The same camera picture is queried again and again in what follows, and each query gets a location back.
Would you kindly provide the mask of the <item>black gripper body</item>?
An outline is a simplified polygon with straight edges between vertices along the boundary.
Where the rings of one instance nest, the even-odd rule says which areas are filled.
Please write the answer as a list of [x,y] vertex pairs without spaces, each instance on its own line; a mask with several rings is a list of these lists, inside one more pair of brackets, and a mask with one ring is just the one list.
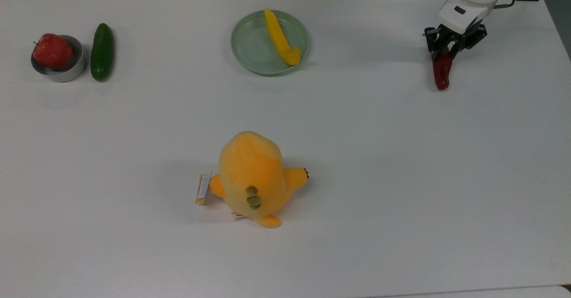
[[450,44],[457,45],[458,51],[468,49],[467,40],[468,32],[457,33],[445,25],[440,25],[440,51],[446,49],[451,51]]

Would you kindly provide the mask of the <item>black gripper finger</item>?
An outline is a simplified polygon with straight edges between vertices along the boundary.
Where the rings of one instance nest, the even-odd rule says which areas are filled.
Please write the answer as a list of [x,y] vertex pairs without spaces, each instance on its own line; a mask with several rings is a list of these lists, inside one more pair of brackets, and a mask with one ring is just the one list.
[[[483,40],[484,37],[487,36],[487,28],[485,27],[484,24],[473,25],[469,28],[469,30],[467,30],[467,32],[468,32],[468,40],[467,40],[468,49],[465,50],[473,48],[473,46],[477,45],[481,40]],[[455,57],[459,52],[463,51],[463,50],[458,51],[456,48],[457,45],[453,45],[451,47],[451,51],[449,51],[449,56],[451,57],[452,60],[455,59]]]
[[448,28],[446,26],[425,28],[424,38],[426,38],[431,59],[436,62],[448,49]]

